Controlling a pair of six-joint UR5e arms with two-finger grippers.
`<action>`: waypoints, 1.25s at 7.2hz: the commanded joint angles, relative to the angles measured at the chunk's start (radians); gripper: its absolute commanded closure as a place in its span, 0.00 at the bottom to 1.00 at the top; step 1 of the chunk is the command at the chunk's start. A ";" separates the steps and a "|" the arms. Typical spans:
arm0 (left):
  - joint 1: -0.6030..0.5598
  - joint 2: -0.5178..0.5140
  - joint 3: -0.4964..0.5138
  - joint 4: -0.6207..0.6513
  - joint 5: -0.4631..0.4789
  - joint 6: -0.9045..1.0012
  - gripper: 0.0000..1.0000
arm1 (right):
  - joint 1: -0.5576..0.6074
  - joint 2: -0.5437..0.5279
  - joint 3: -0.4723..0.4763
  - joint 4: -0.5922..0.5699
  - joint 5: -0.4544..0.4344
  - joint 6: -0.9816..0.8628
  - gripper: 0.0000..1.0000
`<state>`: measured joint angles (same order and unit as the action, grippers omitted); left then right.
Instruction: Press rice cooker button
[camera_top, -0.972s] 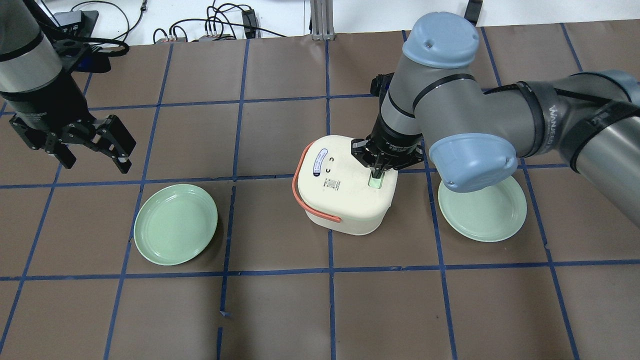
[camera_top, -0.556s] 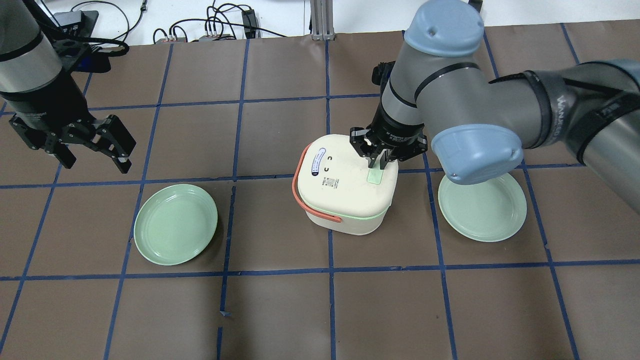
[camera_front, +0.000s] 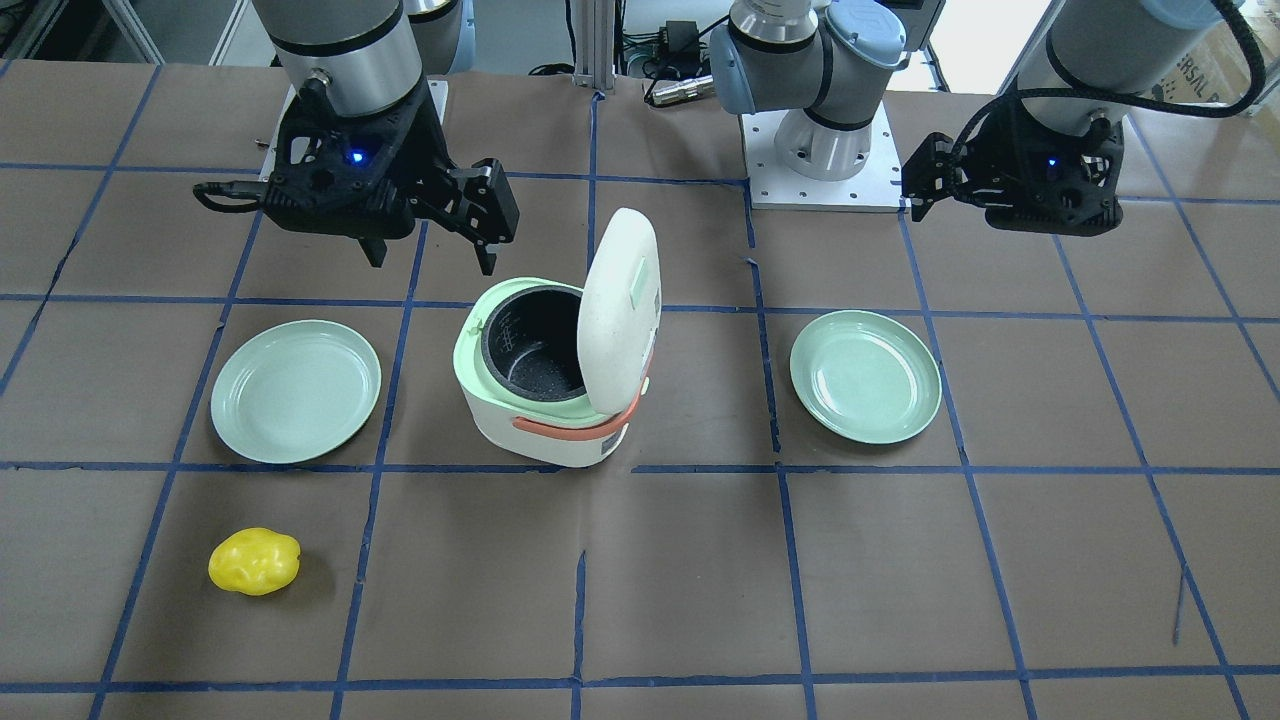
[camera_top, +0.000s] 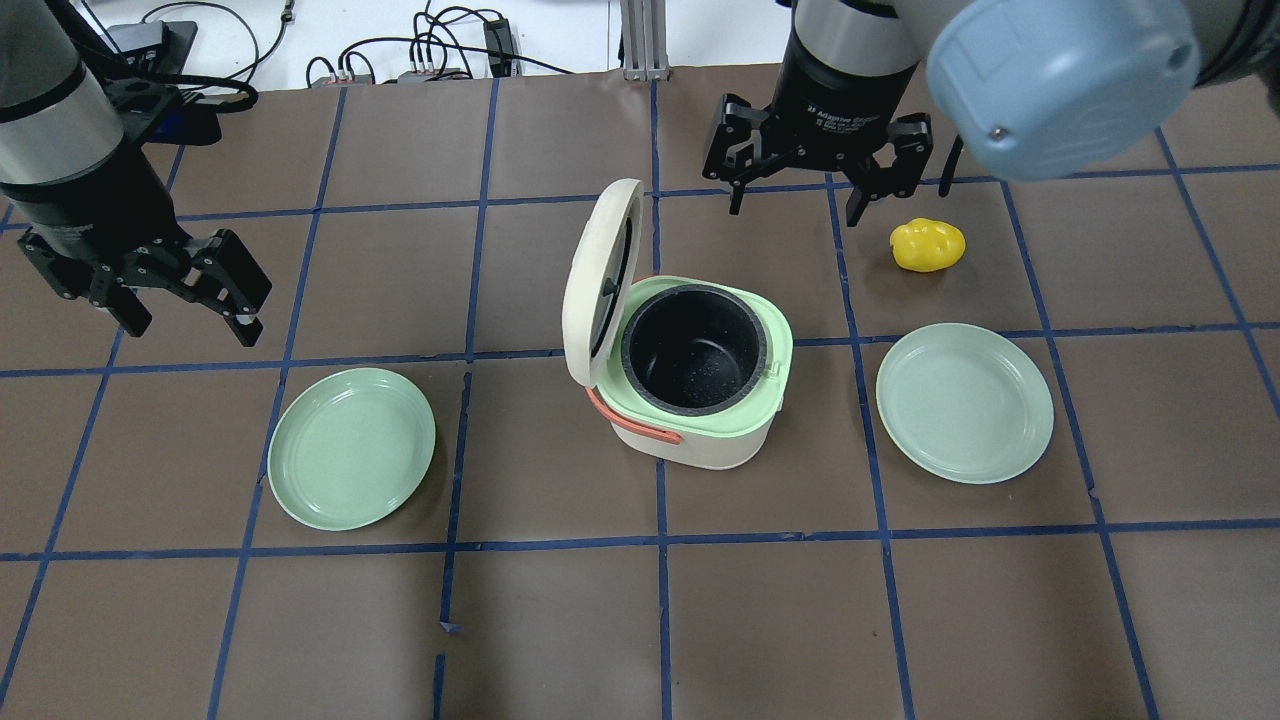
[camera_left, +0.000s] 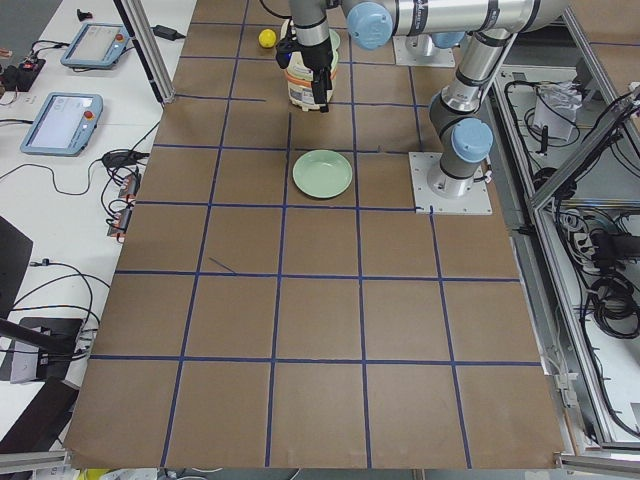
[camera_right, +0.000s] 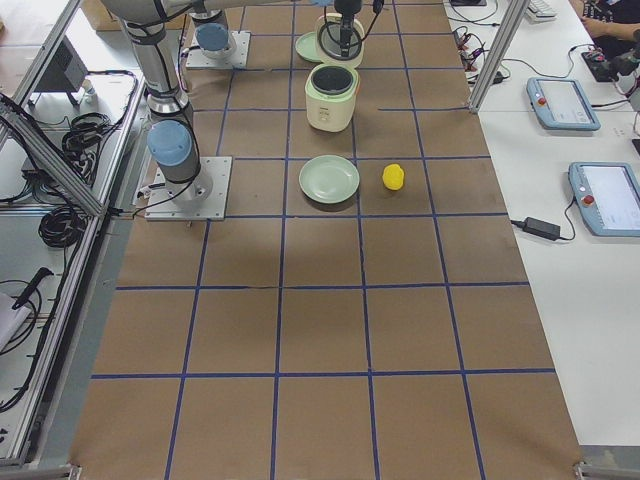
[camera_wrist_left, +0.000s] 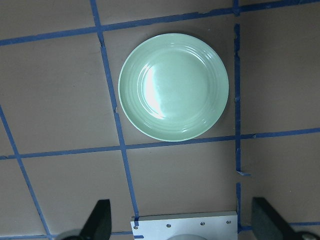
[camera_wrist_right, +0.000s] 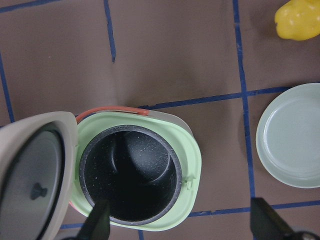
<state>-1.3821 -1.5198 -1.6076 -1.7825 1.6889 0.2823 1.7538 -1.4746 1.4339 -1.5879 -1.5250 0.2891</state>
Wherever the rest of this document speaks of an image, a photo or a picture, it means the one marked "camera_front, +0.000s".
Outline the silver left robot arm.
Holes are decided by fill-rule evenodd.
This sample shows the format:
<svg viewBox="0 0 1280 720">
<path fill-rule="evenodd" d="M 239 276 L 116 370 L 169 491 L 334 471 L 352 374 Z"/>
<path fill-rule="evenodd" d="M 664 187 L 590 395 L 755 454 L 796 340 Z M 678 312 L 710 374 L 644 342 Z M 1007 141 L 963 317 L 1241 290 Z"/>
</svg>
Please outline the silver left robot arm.
<svg viewBox="0 0 1280 720">
<path fill-rule="evenodd" d="M 1249 83 L 1235 102 L 1161 102 L 1149 90 L 1215 26 Z M 774 146 L 796 173 L 845 181 L 908 55 L 908 29 L 878 1 L 736 1 L 710 32 L 716 96 L 735 115 L 782 111 Z M 1009 88 L 955 136 L 933 132 L 902 165 L 920 222 L 946 199 L 1002 231 L 1092 237 L 1117 228 L 1123 122 L 1133 108 L 1228 118 L 1265 91 L 1265 55 L 1238 1 L 1066 1 Z"/>
</svg>

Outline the green plate near right arm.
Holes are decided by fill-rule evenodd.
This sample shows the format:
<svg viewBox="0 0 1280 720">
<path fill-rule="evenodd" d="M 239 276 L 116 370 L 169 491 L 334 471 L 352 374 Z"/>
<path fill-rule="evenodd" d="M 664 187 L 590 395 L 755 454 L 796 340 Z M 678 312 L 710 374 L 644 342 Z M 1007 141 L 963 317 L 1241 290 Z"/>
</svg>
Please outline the green plate near right arm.
<svg viewBox="0 0 1280 720">
<path fill-rule="evenodd" d="M 256 462 L 294 464 L 351 439 L 372 415 L 381 363 L 357 331 L 306 319 L 266 329 L 223 365 L 210 395 L 220 441 Z"/>
</svg>

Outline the green plate near left arm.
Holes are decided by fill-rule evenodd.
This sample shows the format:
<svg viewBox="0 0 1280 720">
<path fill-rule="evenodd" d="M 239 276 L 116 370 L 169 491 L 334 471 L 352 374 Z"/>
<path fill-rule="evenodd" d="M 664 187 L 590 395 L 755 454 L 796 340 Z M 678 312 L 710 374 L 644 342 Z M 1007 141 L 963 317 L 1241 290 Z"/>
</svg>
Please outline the green plate near left arm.
<svg viewBox="0 0 1280 720">
<path fill-rule="evenodd" d="M 865 445 L 919 436 L 942 402 L 933 354 L 913 331 L 877 313 L 842 310 L 809 322 L 788 368 L 805 410 L 828 430 Z"/>
</svg>

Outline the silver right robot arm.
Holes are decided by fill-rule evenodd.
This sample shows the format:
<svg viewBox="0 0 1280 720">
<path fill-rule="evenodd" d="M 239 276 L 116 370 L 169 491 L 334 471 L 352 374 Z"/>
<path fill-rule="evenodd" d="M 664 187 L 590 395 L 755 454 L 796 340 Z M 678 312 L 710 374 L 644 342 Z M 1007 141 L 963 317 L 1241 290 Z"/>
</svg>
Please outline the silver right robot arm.
<svg viewBox="0 0 1280 720">
<path fill-rule="evenodd" d="M 262 213 L 284 231 L 356 240 L 374 266 L 429 219 L 465 237 L 490 275 L 518 227 L 515 195 L 497 159 L 451 158 L 416 35 L 457 19 L 458 3 L 416 14 L 404 1 L 253 8 L 294 90 Z"/>
</svg>

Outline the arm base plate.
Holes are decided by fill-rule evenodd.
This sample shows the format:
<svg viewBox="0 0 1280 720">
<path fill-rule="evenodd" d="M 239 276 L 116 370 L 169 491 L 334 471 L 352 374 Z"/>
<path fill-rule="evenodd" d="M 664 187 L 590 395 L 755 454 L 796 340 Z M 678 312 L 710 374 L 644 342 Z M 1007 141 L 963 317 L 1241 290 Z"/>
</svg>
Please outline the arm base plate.
<svg viewBox="0 0 1280 720">
<path fill-rule="evenodd" d="M 835 131 L 803 110 L 740 117 L 756 210 L 896 213 L 901 161 L 884 105 L 869 124 Z"/>
</svg>

